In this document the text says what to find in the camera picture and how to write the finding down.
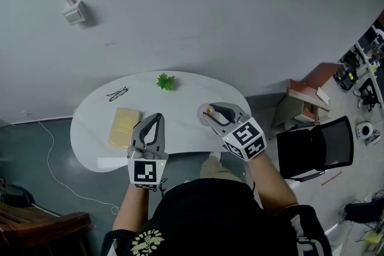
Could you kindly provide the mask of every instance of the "white marker cube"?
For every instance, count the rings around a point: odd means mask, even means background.
[[[225,135],[223,143],[229,152],[245,161],[249,161],[266,149],[264,132],[254,118],[250,118],[236,130]]]
[[[137,188],[158,188],[167,160],[127,159],[130,182]]]

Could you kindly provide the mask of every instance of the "wall switch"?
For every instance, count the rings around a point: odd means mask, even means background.
[[[77,1],[74,5],[71,5],[64,13],[65,19],[70,26],[76,25],[77,23],[85,22],[86,12],[83,2]]]

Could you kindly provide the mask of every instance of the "green floor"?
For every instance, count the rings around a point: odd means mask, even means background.
[[[108,173],[95,173],[78,162],[71,147],[70,120],[45,122],[55,136],[55,147],[50,154],[50,165],[55,176],[74,192],[84,197],[120,206],[129,184],[128,170],[123,167]],[[39,124],[24,124],[0,129],[0,177],[27,189],[37,204],[61,214],[77,211],[88,212],[94,229],[88,232],[93,255],[99,255],[104,234],[112,227],[115,216],[111,207],[95,201],[76,197],[60,185],[47,167],[47,153],[52,139]],[[171,155],[164,177],[166,188],[197,179],[208,153]],[[222,163],[240,178],[244,165],[229,153],[224,153]],[[152,216],[161,199],[160,192],[151,192],[149,216]]]

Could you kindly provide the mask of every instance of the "eyeglasses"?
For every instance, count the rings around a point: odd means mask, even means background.
[[[128,92],[128,89],[126,86],[124,86],[123,88],[121,88],[117,92],[112,93],[112,94],[108,94],[107,96],[109,96],[109,101],[114,101],[115,99],[117,99],[117,97],[119,97],[119,96],[121,96],[127,92]]]

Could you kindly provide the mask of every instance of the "chair seat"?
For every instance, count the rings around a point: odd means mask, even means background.
[[[311,134],[308,129],[277,135],[278,163],[283,178],[294,177],[314,169]]]

